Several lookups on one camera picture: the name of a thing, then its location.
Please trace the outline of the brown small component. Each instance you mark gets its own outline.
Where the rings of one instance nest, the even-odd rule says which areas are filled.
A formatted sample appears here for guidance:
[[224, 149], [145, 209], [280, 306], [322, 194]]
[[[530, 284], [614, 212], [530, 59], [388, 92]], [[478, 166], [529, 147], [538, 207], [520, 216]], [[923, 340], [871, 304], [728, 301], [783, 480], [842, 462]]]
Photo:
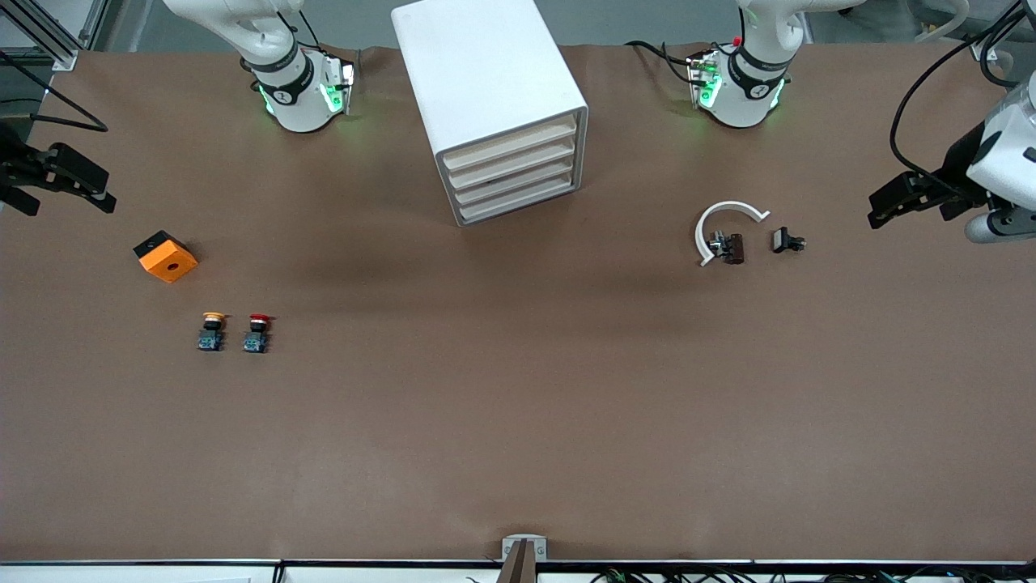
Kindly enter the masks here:
[[713, 258], [717, 261], [728, 263], [728, 265], [740, 265], [745, 262], [745, 247], [743, 236], [740, 233], [725, 235], [721, 230], [715, 230], [711, 234], [711, 239], [707, 241], [707, 247], [711, 250]]

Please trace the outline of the aluminium frame profile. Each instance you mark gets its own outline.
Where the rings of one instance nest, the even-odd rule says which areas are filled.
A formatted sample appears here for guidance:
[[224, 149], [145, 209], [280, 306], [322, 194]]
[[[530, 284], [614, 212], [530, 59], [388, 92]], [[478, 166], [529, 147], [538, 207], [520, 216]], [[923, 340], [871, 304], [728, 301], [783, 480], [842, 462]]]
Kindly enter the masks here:
[[969, 0], [970, 16], [979, 32], [996, 26], [987, 37], [973, 45], [974, 59], [996, 60], [1000, 43], [1036, 43], [1036, 0]]
[[71, 71], [92, 49], [112, 0], [0, 0], [0, 51]]

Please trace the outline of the white curved plastic piece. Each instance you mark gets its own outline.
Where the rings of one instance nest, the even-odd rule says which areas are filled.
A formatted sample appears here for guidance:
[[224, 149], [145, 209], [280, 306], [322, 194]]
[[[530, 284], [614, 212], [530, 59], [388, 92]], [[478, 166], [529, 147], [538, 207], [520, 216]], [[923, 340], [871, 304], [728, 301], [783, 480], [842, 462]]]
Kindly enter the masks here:
[[746, 202], [716, 202], [714, 204], [711, 204], [711, 206], [707, 207], [707, 209], [702, 211], [702, 214], [700, 214], [699, 217], [697, 218], [693, 232], [694, 244], [695, 247], [697, 249], [698, 254], [700, 255], [699, 265], [702, 267], [709, 265], [709, 263], [717, 257], [717, 255], [715, 255], [715, 252], [713, 251], [713, 247], [711, 247], [709, 243], [707, 243], [704, 236], [704, 225], [707, 218], [710, 218], [711, 215], [714, 215], [715, 213], [720, 213], [721, 211], [736, 211], [737, 213], [748, 215], [749, 218], [752, 218], [756, 223], [761, 223], [762, 220], [769, 218], [771, 214], [770, 211], [761, 211], [759, 209], [756, 209], [755, 206], [751, 206], [751, 204]]

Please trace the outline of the red push button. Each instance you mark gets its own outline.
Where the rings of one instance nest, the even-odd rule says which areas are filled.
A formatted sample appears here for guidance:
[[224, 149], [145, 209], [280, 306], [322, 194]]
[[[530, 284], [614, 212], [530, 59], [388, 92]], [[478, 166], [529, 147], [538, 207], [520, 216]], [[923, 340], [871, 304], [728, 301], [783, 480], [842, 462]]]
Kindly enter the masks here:
[[243, 338], [243, 351], [249, 354], [265, 354], [269, 350], [270, 329], [274, 317], [265, 313], [251, 313], [248, 317], [248, 331]]

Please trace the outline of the grey metal bracket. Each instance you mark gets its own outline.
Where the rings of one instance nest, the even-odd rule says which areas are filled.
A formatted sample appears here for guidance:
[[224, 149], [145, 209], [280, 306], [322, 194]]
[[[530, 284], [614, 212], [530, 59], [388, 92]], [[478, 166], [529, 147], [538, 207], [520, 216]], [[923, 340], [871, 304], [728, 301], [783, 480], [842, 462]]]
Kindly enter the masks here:
[[520, 549], [524, 545], [525, 554], [533, 556], [536, 562], [546, 562], [549, 560], [548, 540], [539, 534], [511, 534], [502, 540], [502, 561], [515, 549]]

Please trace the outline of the orange box with black base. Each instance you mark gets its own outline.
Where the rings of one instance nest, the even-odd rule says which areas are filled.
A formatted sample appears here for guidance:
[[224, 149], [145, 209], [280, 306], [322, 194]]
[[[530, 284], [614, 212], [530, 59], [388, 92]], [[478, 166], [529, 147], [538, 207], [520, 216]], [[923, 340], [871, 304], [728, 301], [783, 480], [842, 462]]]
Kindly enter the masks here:
[[174, 283], [197, 268], [197, 258], [166, 230], [159, 230], [133, 247], [142, 269], [163, 282]]

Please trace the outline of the white drawer cabinet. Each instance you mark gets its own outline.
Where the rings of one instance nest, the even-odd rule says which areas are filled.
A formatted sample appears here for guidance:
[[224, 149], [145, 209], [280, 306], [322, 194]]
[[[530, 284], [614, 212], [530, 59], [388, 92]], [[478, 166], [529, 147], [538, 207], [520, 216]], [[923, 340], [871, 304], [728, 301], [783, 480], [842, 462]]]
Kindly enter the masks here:
[[575, 115], [566, 194], [581, 187], [588, 104], [534, 0], [418, 0], [391, 20], [456, 224], [477, 223], [459, 224], [444, 152], [508, 132]]

